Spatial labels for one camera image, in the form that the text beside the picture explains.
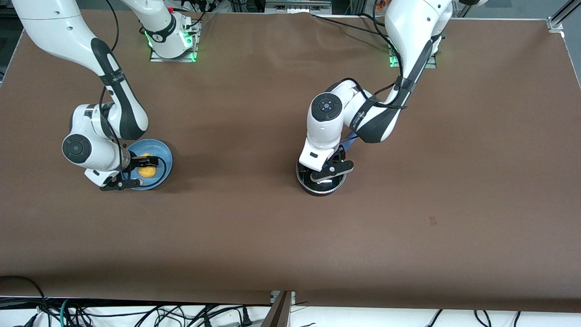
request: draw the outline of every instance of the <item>blue strap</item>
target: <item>blue strap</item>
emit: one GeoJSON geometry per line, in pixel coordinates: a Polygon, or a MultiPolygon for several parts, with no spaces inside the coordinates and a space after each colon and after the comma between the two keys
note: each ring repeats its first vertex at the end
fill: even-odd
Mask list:
{"type": "Polygon", "coordinates": [[[339,143],[339,145],[342,145],[343,149],[345,149],[345,152],[347,152],[347,150],[349,150],[349,148],[351,147],[353,142],[355,142],[357,137],[358,137],[357,134],[354,131],[351,131],[349,132],[349,135],[347,135],[346,137],[347,140],[339,143]]]}

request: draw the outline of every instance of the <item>gray floor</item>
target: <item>gray floor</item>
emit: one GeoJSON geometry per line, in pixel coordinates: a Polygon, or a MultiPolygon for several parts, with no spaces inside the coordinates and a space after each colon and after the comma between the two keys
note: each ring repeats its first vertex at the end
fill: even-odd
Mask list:
{"type": "MultiPolygon", "coordinates": [[[[474,18],[547,18],[566,0],[489,0],[485,5],[470,9],[466,17],[474,18]]],[[[581,8],[563,23],[565,43],[577,78],[581,75],[581,8]]]]}

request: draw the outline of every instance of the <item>yellow sponge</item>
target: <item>yellow sponge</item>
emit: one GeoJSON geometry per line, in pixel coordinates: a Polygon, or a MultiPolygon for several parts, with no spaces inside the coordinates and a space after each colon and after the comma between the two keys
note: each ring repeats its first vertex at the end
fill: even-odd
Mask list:
{"type": "MultiPolygon", "coordinates": [[[[146,153],[140,155],[140,157],[147,157],[148,155],[151,155],[151,154],[146,152],[146,153]]],[[[138,167],[137,172],[141,175],[141,177],[151,178],[151,177],[155,176],[156,168],[155,167],[138,167]]]]}

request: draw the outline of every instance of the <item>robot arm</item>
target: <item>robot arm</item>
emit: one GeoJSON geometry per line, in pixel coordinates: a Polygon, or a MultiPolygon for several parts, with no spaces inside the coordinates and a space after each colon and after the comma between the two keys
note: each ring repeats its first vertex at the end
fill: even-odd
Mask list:
{"type": "Polygon", "coordinates": [[[147,114],[113,52],[85,24],[75,0],[15,0],[14,7],[39,48],[87,67],[111,95],[113,102],[101,108],[95,104],[78,106],[62,144],[70,162],[85,168],[92,182],[105,186],[132,162],[130,152],[112,138],[140,138],[148,128],[147,114]]]}
{"type": "MultiPolygon", "coordinates": [[[[486,0],[461,2],[481,5],[486,0]]],[[[335,83],[313,99],[297,165],[297,177],[308,193],[330,194],[353,170],[353,163],[345,161],[350,142],[340,142],[343,125],[352,131],[350,136],[366,143],[382,142],[391,134],[429,58],[437,51],[452,11],[452,0],[393,0],[386,11],[385,29],[399,53],[401,76],[387,99],[381,101],[353,79],[335,83]]]]}
{"type": "Polygon", "coordinates": [[[121,0],[137,15],[153,50],[163,58],[176,58],[193,45],[192,19],[168,11],[163,0],[121,0]]]}

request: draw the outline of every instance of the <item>circular joint cap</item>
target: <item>circular joint cap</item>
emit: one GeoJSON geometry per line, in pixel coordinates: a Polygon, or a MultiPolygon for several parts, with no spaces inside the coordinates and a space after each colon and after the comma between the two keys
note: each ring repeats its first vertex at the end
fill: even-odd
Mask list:
{"type": "Polygon", "coordinates": [[[63,141],[63,154],[75,164],[82,164],[91,155],[91,142],[80,134],[69,135],[63,141]]]}
{"type": "Polygon", "coordinates": [[[311,114],[319,122],[335,119],[342,108],[341,99],[333,93],[321,93],[311,102],[311,114]]]}

